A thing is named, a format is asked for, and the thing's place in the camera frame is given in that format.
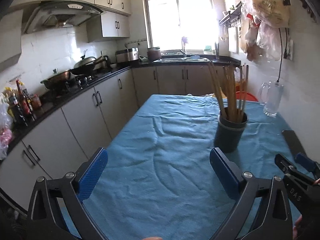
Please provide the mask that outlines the person's left hand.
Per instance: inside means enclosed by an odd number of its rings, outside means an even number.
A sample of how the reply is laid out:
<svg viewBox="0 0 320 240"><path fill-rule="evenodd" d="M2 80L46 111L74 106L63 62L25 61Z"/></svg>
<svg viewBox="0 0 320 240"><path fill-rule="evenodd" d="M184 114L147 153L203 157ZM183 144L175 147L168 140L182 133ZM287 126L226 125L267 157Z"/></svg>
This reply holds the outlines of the person's left hand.
<svg viewBox="0 0 320 240"><path fill-rule="evenodd" d="M158 236L152 236L152 237L146 237L142 240L163 240L163 238Z"/></svg>

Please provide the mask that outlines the person's right hand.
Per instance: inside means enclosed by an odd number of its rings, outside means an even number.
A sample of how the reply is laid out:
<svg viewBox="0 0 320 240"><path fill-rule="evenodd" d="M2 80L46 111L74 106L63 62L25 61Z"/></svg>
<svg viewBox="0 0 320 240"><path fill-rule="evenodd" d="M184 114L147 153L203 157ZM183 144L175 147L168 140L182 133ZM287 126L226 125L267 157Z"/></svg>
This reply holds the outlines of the person's right hand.
<svg viewBox="0 0 320 240"><path fill-rule="evenodd" d="M298 219L295 221L295 224L293 227L293 237L292 237L293 240L296 240L298 238L298 235L299 235L298 229L301 221L302 221L302 215L300 215Z"/></svg>

